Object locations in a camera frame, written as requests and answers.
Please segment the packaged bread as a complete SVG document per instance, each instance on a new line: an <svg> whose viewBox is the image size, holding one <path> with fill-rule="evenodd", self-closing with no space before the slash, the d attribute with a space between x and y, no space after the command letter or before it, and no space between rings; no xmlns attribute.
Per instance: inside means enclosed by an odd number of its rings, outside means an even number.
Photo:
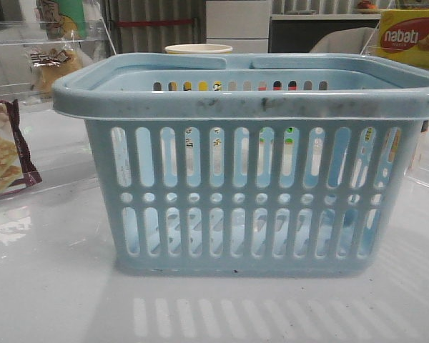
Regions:
<svg viewBox="0 0 429 343"><path fill-rule="evenodd" d="M29 54L29 61L38 74L37 90L48 96L57 79L83 67L82 60L73 49L34 50Z"/></svg>

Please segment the yellow nabati wafer box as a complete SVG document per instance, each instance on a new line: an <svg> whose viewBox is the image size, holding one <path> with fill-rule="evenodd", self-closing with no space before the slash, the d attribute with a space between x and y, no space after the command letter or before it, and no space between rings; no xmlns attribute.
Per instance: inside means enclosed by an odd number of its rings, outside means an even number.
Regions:
<svg viewBox="0 0 429 343"><path fill-rule="evenodd" d="M380 16L374 54L429 70L429 9L391 9Z"/></svg>

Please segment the clear acrylic shelf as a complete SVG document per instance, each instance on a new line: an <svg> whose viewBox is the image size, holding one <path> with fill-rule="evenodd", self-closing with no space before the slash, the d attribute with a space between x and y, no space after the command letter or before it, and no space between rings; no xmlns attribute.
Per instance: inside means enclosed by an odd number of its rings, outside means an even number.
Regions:
<svg viewBox="0 0 429 343"><path fill-rule="evenodd" d="M0 22L0 100L17 99L27 106L51 101L52 93L36 88L38 74L29 61L34 50L73 49L83 67L111 55L114 48L103 21L87 21L86 33L84 39L51 40L42 22Z"/></svg>
<svg viewBox="0 0 429 343"><path fill-rule="evenodd" d="M380 16L384 11L391 9L429 9L429 1L373 1L372 4L375 5L374 9L379 11ZM368 45L367 51L363 54L375 55L373 51L375 45ZM408 167L408 176L413 181L429 187L429 122L423 125L421 138L418 141L413 159Z"/></svg>

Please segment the brown cracker snack packet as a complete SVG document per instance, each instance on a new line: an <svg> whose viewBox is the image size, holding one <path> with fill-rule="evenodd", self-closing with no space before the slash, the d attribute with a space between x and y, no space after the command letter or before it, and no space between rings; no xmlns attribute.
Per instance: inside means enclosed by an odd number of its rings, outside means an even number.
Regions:
<svg viewBox="0 0 429 343"><path fill-rule="evenodd" d="M19 125L18 101L0 100L0 196L42 182Z"/></svg>

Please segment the yellow popcorn paper cup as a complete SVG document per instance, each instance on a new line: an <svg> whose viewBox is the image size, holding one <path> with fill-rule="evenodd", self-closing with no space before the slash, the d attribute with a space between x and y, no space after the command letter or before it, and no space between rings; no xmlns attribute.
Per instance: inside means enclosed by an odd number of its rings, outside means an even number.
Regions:
<svg viewBox="0 0 429 343"><path fill-rule="evenodd" d="M229 54L233 48L223 44L175 44L164 48L167 54Z"/></svg>

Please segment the clear acrylic shelf right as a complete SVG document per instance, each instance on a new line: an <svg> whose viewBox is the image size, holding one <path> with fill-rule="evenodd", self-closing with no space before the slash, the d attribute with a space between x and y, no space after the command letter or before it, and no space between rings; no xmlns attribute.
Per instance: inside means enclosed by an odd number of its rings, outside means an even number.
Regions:
<svg viewBox="0 0 429 343"><path fill-rule="evenodd" d="M429 1L373 1L372 4L375 5L374 9L379 11L380 16L384 11L391 9L429 9ZM375 45L368 45L367 51L363 54L375 55L373 51ZM418 141L413 159L408 167L408 176L413 181L429 187L429 122L423 125L421 138Z"/></svg>

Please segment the beige chair back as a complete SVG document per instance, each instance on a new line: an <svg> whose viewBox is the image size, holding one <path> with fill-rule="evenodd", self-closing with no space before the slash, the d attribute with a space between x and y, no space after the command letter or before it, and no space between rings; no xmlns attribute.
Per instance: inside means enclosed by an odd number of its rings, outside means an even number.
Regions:
<svg viewBox="0 0 429 343"><path fill-rule="evenodd" d="M375 45L377 33L377 29L370 27L334 31L322 37L310 53L362 54L368 45Z"/></svg>

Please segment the light blue plastic basket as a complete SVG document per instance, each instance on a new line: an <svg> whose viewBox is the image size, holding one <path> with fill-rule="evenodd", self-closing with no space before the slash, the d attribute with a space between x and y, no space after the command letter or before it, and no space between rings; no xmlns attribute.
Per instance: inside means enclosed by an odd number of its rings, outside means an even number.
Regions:
<svg viewBox="0 0 429 343"><path fill-rule="evenodd" d="M356 54L120 54L52 92L134 274L362 273L429 120L429 71Z"/></svg>

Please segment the white drawer cabinet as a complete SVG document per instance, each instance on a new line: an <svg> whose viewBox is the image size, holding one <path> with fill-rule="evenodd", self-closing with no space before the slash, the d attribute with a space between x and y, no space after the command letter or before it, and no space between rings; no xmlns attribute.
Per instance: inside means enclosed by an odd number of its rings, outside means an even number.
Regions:
<svg viewBox="0 0 429 343"><path fill-rule="evenodd" d="M267 53L271 1L206 1L206 41L234 53Z"/></svg>

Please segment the clear acrylic shelf left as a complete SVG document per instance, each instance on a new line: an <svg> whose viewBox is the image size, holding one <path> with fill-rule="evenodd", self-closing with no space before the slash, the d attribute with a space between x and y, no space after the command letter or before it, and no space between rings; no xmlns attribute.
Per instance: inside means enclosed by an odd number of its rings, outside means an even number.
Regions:
<svg viewBox="0 0 429 343"><path fill-rule="evenodd" d="M111 55L114 48L103 21L87 21L86 33L84 39L51 40L42 22L0 22L0 100L17 99L27 106L51 101L52 93L36 88L38 74L29 61L34 50L73 49L83 67Z"/></svg>

